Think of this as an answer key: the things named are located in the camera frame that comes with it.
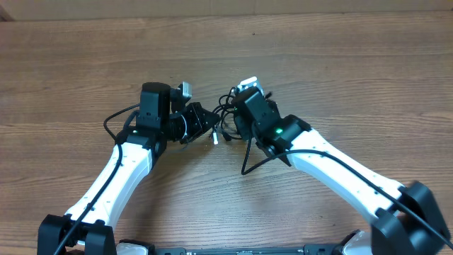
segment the black cable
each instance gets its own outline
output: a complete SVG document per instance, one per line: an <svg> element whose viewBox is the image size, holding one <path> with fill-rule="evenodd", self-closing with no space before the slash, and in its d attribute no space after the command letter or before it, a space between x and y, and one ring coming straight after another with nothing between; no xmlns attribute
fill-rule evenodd
<svg viewBox="0 0 453 255"><path fill-rule="evenodd" d="M234 96L232 96L232 94L231 94L231 93L233 93L234 89L235 88L232 87L229 90L228 94L225 94L225 95L223 95L223 96L221 96L219 98L219 105L216 108L214 108L214 110L212 112L213 113L220 113L220 120L219 120L218 123L216 123L216 125L213 128L214 128L214 130L220 129L222 131L222 134L223 134L224 137L226 135L227 137L230 137L231 139L242 140L240 137L234 137L233 135L229 134L224 128L224 124L226 125L225 117L228 114L233 114L234 113L234 111L231 110L231 109L234 109L234 107L229 102L230 98L234 98ZM225 103L222 103L222 99L223 98L226 98Z"/></svg>
<svg viewBox="0 0 453 255"><path fill-rule="evenodd" d="M453 250L453 244L448 240L446 239L442 234L440 234L436 229L432 228L426 221L424 221L420 216L416 215L411 209L407 208L405 205L403 205L402 203L400 203L397 199L395 199L394 197L392 197L391 195L389 195L387 192L383 191L380 187L378 187L376 184L372 183L370 180L368 180L367 178L365 178L362 174L360 174L359 172L357 172L355 169L353 169L351 166L349 166L348 164L346 164L345 162L343 162L341 159L333 156L332 154L329 154L327 152L322 152L322 151L318 151L318 150L315 150L315 149L295 149L295 150L292 150L292 151L287 151L287 152L283 152L283 153L280 153L280 154L277 154L277 155L274 155L272 157L268 157L267 159L264 159L263 161L257 163L256 165L252 166L251 168L249 168L247 171L245 172L241 172L242 175L246 175L246 174L249 174L250 172L252 172L253 170L257 169L258 167L264 165L265 163L271 161L271 160L274 160L274 159L277 159L281 156L286 156L288 154L294 154L294 153L309 153L309 154L318 154L318 155L321 155L322 157L327 157L329 159L332 159L333 161L339 163L341 166L343 166L344 168L346 168L347 170L349 170L351 173L353 173L354 175L356 175L356 177L358 177L360 180L362 180L363 182L365 182L368 186L372 187L375 191L377 191L378 193L380 193L381 195L383 195L385 198L389 199L395 206L396 206L396 209L413 217L415 220L417 220L427 231L431 232L432 234L434 234L437 238L439 238L442 242L444 242L444 244L446 244L450 249Z"/></svg>
<svg viewBox="0 0 453 255"><path fill-rule="evenodd" d="M252 145L252 137L248 139L248 144L247 144L247 150L246 150L246 156L243 158L243 163L242 163L242 169L241 169L241 174L246 175L244 173L244 170L246 170L246 165L248 161L248 155L250 154L250 147Z"/></svg>
<svg viewBox="0 0 453 255"><path fill-rule="evenodd" d="M120 110L119 112L113 114L113 115L110 115L109 117L107 117L105 120L104 120L104 128L105 128L105 131L107 131L107 133L114 139L115 143L116 143L116 136L112 133L112 131L110 131L110 129L108 128L107 126L107 122L111 119L113 119L114 117L118 116L119 114L121 113L124 113L128 110L131 110L133 108L136 108L140 106L140 104L136 104L134 106L130 106L126 109L123 109L123 110ZM58 247L57 249L55 250L54 252L54 255L59 255L60 251L63 249L63 247L66 245L66 243L68 242L69 238L72 236L72 234L74 233L74 231L77 229L77 227L80 225L81 221L85 218L85 216L90 212L91 208L93 208L93 206L96 204L96 202L98 201L98 199L100 198L100 196L103 194L104 190L108 187L108 184L110 184L110 182L113 180L113 177L115 177L115 174L116 172L118 171L118 169L120 168L121 166L121 161L122 161L122 148L121 148L121 144L117 144L118 146L118 160L116 161L116 165L115 167L113 168L113 171L112 173L110 174L110 176L108 177L107 181L105 181L105 183L102 185L101 189L99 189L99 191L97 192L97 194L94 196L94 198L91 200L90 203L88 203L86 205L86 208L85 210L80 214L80 216L77 218L77 220L74 222L74 224L71 226L71 228L69 229L69 231L66 233L66 235L63 237L63 240L58 244Z"/></svg>
<svg viewBox="0 0 453 255"><path fill-rule="evenodd" d="M226 114L224 115L223 119L222 119L222 122L220 124L220 127L221 128L224 128L223 124L225 124L225 127L229 127L228 123L225 121L227 119L227 116L230 115L230 114L233 114L231 112L226 112Z"/></svg>
<svg viewBox="0 0 453 255"><path fill-rule="evenodd" d="M122 129L125 130L129 127L130 123L139 115L139 110L134 110L130 113L129 117L127 117L125 124L122 126Z"/></svg>
<svg viewBox="0 0 453 255"><path fill-rule="evenodd" d="M252 123L252 126L251 126L252 136L256 139L256 142L257 142L261 147L263 147L263 142L261 141L261 138L258 137L255 128L256 128L256 122L253 122L253 123Z"/></svg>
<svg viewBox="0 0 453 255"><path fill-rule="evenodd" d="M107 133L114 139L116 140L116 135L112 133L112 131L110 131L110 129L107 127L107 122L111 119L113 119L114 117L118 116L119 114L121 113L124 113L124 112L127 112L128 110L131 110L133 108L136 108L136 107L139 107L140 104L136 104L136 105L133 105L133 106L129 106L127 107L126 109L123 109L123 110L120 110L119 112L113 114L113 115L110 115L108 116L105 120L104 120L104 128L105 128L105 131L107 131Z"/></svg>

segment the black mounting bracket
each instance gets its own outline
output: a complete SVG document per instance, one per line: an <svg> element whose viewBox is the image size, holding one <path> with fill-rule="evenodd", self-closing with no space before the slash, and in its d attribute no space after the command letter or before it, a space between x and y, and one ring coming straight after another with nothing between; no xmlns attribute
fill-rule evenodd
<svg viewBox="0 0 453 255"><path fill-rule="evenodd" d="M424 219L431 227L450 239L450 233L430 189L420 182L399 189L399 201ZM372 224L374 255L437 254L444 243L407 215L395 216L395 208L378 209L378 220Z"/></svg>
<svg viewBox="0 0 453 255"><path fill-rule="evenodd" d="M235 107L234 124L241 138L255 137L256 145L268 157L291 148L292 140L311 130L310 124L294 115L281 118L277 104L254 86L239 93L231 104ZM286 156L279 159L290 166Z"/></svg>
<svg viewBox="0 0 453 255"><path fill-rule="evenodd" d="M53 254L73 224L71 215L48 215L38 230L38 255ZM73 247L77 240L85 241L85 255L116 255L113 228L105 226L101 220L94 224L80 224L65 246ZM62 249L59 254L65 253L66 249Z"/></svg>

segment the wood grain surface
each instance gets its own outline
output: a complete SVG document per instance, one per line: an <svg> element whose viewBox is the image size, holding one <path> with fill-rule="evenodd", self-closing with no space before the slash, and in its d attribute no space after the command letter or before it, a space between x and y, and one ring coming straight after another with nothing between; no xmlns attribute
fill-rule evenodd
<svg viewBox="0 0 453 255"><path fill-rule="evenodd" d="M0 254L35 254L44 217L80 199L110 157L103 120L146 81L189 81L212 109L256 75L283 115L384 176L428 185L453 227L452 24L453 12L0 23ZM245 147L204 136L163 155L116 240L283 247L369 229L281 161L242 177ZM249 164L264 158L253 148Z"/></svg>

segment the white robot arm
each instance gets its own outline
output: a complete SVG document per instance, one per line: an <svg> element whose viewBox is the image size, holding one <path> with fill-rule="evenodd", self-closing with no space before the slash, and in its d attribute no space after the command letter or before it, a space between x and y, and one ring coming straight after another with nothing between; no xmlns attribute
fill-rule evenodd
<svg viewBox="0 0 453 255"><path fill-rule="evenodd" d="M371 225L372 232L357 232L344 242L334 245L306 245L297 249L284 249L288 255L342 254L342 255L431 255L448 241L449 230L430 190L421 183L406 188L395 180L385 178L351 159L329 144L308 123L296 116L280 117L277 105L264 96L256 77L242 81L226 96L226 103L211 113L198 104L185 107L185 99L191 90L181 84L175 93L166 84L148 84L142 90L140 112L137 113L137 127L126 127L115 141L121 145L121 165L104 192L98 196L101 187L118 166L119 147L115 146L106 167L86 194L65 213L58 217L48 215L42 222L38 234L38 255L48 255L61 242L72 246L75 242L86 245L86 255L168 255L168 249L154 249L154 246L133 240L124 240L115 247L113 230L138 183L150 173L157 158L166 148L166 140L185 139L189 142L213 127L214 143L217 129L228 140L231 136L223 130L224 118L234 115L234 123L241 138L248 140L248 151L252 138L268 158L244 171L248 174L266 161L279 158L324 183L356 209ZM170 97L173 115L169 112ZM93 198L98 197L90 211ZM75 230L75 223L81 219L77 235L65 242L64 233ZM177 255L182 248L174 249ZM245 251L213 250L197 251L193 255L242 254ZM277 253L278 249L257 251Z"/></svg>
<svg viewBox="0 0 453 255"><path fill-rule="evenodd" d="M151 150L143 149L139 144L125 142L122 147L122 163L108 187L104 190L91 211L82 222L94 224L97 220L104 221L104 225L111 226L114 230L121 212L126 206L132 192L139 182L151 171ZM93 185L85 195L65 215L71 215L71 220L77 220L93 197L99 192L102 185L112 174L118 159L118 146L113 147L113 153L99 174Z"/></svg>
<svg viewBox="0 0 453 255"><path fill-rule="evenodd" d="M401 197L401 193L398 191L403 186L401 183L374 173L351 159L329 144L315 129L303 132L292 140L290 150L295 149L316 149L327 152L341 159L394 198L399 199ZM318 179L351 204L369 224L377 219L375 212L379 208L388 210L393 205L390 200L332 159L321 155L303 153L288 154L287 158L295 168Z"/></svg>

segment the black joint housing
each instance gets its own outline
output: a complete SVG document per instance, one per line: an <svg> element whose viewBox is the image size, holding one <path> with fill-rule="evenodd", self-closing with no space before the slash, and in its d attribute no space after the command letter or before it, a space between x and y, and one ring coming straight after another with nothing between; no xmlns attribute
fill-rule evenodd
<svg viewBox="0 0 453 255"><path fill-rule="evenodd" d="M430 189L420 182L399 189L399 202L424 219L446 239L450 233ZM395 208L378 209L378 220L372 223L372 253L374 255L437 254L444 243L409 215L394 215Z"/></svg>
<svg viewBox="0 0 453 255"><path fill-rule="evenodd" d="M75 223L71 215L55 216L48 215L38 230L38 255L53 254L57 249L63 236ZM73 247L78 240L85 241L85 255L116 255L115 238L113 228L105 226L104 221L97 221L94 224L81 223L77 226L75 233L65 244Z"/></svg>
<svg viewBox="0 0 453 255"><path fill-rule="evenodd" d="M160 130L170 114L170 91L168 84L147 82L142 85L137 127Z"/></svg>
<svg viewBox="0 0 453 255"><path fill-rule="evenodd" d="M277 104L254 86L238 94L231 104L235 107L234 124L241 138L255 136L258 148L268 157L290 149L292 140L311 130L310 124L294 115L281 118ZM286 156L280 159L290 166Z"/></svg>

